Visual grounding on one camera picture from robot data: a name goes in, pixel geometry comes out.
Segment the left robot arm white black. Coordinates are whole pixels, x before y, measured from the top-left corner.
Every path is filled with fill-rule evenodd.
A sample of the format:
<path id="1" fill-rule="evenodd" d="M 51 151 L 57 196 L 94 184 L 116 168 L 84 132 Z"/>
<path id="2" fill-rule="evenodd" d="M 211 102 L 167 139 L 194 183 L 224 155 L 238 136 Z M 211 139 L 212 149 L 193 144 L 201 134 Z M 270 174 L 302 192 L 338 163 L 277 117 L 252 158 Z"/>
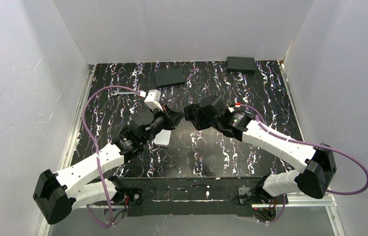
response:
<path id="1" fill-rule="evenodd" d="M 47 223 L 56 224 L 72 210 L 104 200 L 124 208 L 128 204 L 140 204 L 141 197 L 135 195 L 142 191 L 127 188 L 119 178 L 105 179 L 106 185 L 94 180 L 138 156 L 157 134 L 162 130 L 174 130 L 183 117 L 183 113 L 172 111 L 166 105 L 154 110 L 142 109 L 131 117 L 118 136 L 97 153 L 57 172 L 42 172 L 33 199 Z"/>

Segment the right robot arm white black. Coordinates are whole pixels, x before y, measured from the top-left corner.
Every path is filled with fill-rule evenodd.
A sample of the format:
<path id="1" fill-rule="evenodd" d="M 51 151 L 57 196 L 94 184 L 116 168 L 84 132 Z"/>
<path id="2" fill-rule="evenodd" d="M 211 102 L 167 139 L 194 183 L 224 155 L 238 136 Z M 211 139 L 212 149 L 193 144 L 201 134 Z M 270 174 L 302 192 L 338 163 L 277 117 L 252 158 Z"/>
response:
<path id="1" fill-rule="evenodd" d="M 291 165 L 294 169 L 264 176 L 247 197 L 272 199 L 282 194 L 302 192 L 322 199 L 337 171 L 330 146 L 306 145 L 266 126 L 258 116 L 232 110 L 216 96 L 184 108 L 185 120 L 196 130 L 214 128 L 224 136 L 254 145 Z"/>

